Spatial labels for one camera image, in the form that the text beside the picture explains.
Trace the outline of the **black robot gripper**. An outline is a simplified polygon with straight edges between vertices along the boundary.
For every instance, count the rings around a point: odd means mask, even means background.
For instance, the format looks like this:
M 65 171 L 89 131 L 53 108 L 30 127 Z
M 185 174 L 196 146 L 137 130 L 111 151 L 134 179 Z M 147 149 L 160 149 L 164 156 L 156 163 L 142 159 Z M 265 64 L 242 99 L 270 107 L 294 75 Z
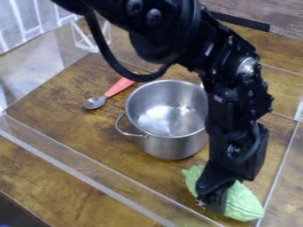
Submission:
M 209 160 L 196 185 L 196 201 L 209 212 L 222 215 L 226 190 L 234 181 L 253 181 L 266 155 L 268 129 L 254 122 L 234 140 L 210 138 Z

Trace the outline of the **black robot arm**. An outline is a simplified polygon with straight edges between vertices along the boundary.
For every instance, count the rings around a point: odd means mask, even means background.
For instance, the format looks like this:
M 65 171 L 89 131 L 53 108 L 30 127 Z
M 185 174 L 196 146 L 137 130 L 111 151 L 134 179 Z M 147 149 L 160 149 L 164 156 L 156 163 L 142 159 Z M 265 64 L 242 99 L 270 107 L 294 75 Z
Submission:
M 134 82 L 149 82 L 178 64 L 198 74 L 208 96 L 205 130 L 209 160 L 194 184 L 198 205 L 226 209 L 226 191 L 250 181 L 262 167 L 268 130 L 258 123 L 272 110 L 254 46 L 210 15 L 198 0 L 50 0 L 83 17 L 110 68 Z M 123 29 L 137 55 L 160 66 L 131 73 L 115 60 L 97 18 Z

